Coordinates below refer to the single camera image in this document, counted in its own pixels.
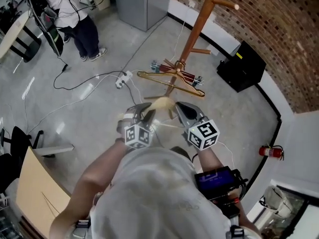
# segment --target wooden table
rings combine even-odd
[[[36,154],[36,149],[29,147],[19,178],[16,204],[44,238],[49,238],[50,226],[67,206],[70,195],[53,179],[42,157]]]
[[[7,53],[9,49],[15,52],[20,57],[22,57],[24,62],[29,62],[38,52],[41,45],[41,39],[37,38],[25,26],[28,19],[29,14],[28,11],[26,11],[13,23],[13,25],[10,27],[7,33],[5,33],[5,36],[2,42],[0,43],[0,59]],[[18,35],[22,30],[24,30],[33,39],[30,45],[25,44],[18,38]],[[17,41],[23,48],[26,49],[26,51],[23,53],[19,51],[17,48],[15,48],[13,46],[14,41]]]

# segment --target round table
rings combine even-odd
[[[10,29],[7,31],[7,33],[3,37],[2,42],[0,43],[0,59],[7,53],[9,49],[15,52],[20,57],[22,57],[24,62],[29,62],[38,52],[41,45],[41,39],[37,38],[25,26],[28,19],[29,14],[28,11],[26,11],[12,24]],[[24,30],[33,39],[33,41],[29,45],[25,44],[18,38],[18,35],[22,30]],[[17,43],[19,43],[23,48],[25,48],[26,51],[23,53],[19,51],[17,48],[15,48],[13,46],[14,41],[17,41]]]

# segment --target black speaker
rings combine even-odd
[[[243,41],[230,59],[220,62],[217,73],[234,90],[240,92],[259,83],[265,67],[265,61]]]

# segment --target blue screen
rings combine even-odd
[[[201,190],[210,190],[225,184],[233,183],[234,177],[228,170],[224,170],[219,171],[216,174],[203,175],[199,178],[198,182]]]

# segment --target black office chair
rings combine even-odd
[[[15,126],[12,131],[11,139],[4,136],[4,128],[0,132],[0,144],[3,147],[4,142],[11,144],[10,153],[0,156],[0,193],[3,193],[6,188],[19,178],[22,164],[29,146],[36,149],[40,135],[43,131],[39,131],[34,144],[30,142],[31,135],[26,135],[20,128]]]

